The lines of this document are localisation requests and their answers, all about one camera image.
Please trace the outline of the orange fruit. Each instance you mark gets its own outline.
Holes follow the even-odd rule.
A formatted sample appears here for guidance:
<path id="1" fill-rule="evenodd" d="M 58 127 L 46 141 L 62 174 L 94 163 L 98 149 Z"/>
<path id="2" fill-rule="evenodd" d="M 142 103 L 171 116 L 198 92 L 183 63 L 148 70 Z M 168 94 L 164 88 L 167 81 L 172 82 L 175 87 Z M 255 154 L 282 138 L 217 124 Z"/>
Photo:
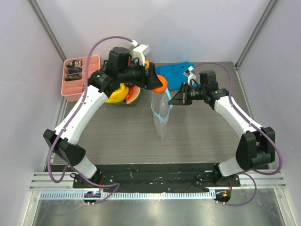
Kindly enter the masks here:
<path id="1" fill-rule="evenodd" d="M 162 86 L 155 88 L 152 91 L 154 93 L 163 93 L 163 92 L 165 92 L 165 90 L 167 89 L 167 86 L 168 86 L 167 80 L 165 79 L 165 77 L 163 77 L 161 75 L 157 75 L 157 77 L 159 78 L 160 82 L 162 83 Z"/>

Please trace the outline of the clear zip top bag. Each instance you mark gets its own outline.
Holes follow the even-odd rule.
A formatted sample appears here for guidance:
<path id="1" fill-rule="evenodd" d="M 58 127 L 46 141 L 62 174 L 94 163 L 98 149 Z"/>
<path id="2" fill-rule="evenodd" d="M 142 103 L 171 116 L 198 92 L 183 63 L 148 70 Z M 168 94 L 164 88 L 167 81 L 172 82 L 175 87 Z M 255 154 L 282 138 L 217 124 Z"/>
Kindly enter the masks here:
<path id="1" fill-rule="evenodd" d="M 167 133 L 167 122 L 173 105 L 169 105 L 171 94 L 166 88 L 162 93 L 151 93 L 151 110 L 157 135 L 163 140 Z"/>

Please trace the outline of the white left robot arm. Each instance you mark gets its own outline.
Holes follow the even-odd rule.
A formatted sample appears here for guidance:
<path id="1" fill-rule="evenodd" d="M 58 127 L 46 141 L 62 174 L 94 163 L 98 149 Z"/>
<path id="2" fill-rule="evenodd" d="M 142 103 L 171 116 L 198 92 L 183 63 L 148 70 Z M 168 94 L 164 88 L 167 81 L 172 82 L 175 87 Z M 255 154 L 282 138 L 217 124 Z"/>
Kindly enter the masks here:
<path id="1" fill-rule="evenodd" d="M 56 153 L 71 167 L 84 176 L 84 183 L 94 188 L 100 176 L 96 166 L 86 157 L 86 151 L 77 143 L 79 137 L 97 109 L 122 83 L 153 90 L 162 86 L 156 75 L 154 63 L 146 63 L 150 48 L 141 44 L 133 49 L 114 47 L 101 70 L 93 72 L 82 97 L 67 117 L 54 129 L 47 129 L 43 137 L 51 153 Z"/>

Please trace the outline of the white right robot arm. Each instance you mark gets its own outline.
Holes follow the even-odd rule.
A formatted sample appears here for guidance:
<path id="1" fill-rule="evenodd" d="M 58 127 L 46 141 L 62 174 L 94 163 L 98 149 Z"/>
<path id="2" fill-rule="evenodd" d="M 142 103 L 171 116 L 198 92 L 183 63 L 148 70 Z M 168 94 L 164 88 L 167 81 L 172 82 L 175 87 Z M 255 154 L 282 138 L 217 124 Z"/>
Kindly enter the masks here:
<path id="1" fill-rule="evenodd" d="M 181 84 L 170 105 L 191 105 L 194 100 L 203 100 L 219 113 L 234 129 L 240 141 L 235 156 L 218 163 L 213 168 L 212 179 L 218 186 L 225 185 L 234 175 L 267 165 L 275 160 L 275 132 L 254 122 L 236 105 L 226 89 L 220 89 L 214 71 L 200 73 L 200 83 L 192 68 L 184 72 L 187 82 Z"/>

